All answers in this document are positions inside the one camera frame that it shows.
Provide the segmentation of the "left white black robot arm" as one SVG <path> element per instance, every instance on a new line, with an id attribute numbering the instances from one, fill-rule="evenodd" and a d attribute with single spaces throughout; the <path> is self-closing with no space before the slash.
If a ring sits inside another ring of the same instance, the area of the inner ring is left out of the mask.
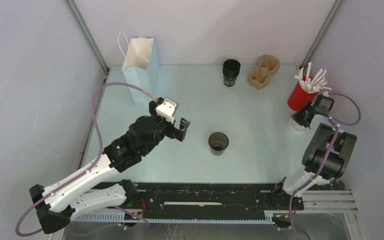
<path id="1" fill-rule="evenodd" d="M 189 125 L 184 118 L 180 120 L 179 128 L 175 128 L 164 117 L 141 116 L 86 166 L 54 184 L 32 186 L 29 193 L 41 231 L 55 233 L 77 216 L 101 208 L 136 206 L 138 193 L 130 180 L 120 180 L 104 190 L 89 190 L 139 163 L 164 137 L 183 141 Z"/>

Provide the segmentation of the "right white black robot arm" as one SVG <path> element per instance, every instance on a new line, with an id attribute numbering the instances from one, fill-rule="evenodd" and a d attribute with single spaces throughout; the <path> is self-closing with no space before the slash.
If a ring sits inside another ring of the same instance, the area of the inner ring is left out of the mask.
<path id="1" fill-rule="evenodd" d="M 320 122 L 316 128 L 303 154 L 302 167 L 275 185 L 270 201 L 277 209 L 294 207 L 305 191 L 341 178 L 348 167 L 357 136 L 342 131 L 344 122 L 330 115 L 335 102 L 332 95 L 328 91 L 319 94 L 290 117 L 289 129 L 296 133 L 309 130 L 316 117 L 326 118 L 327 123 Z"/>

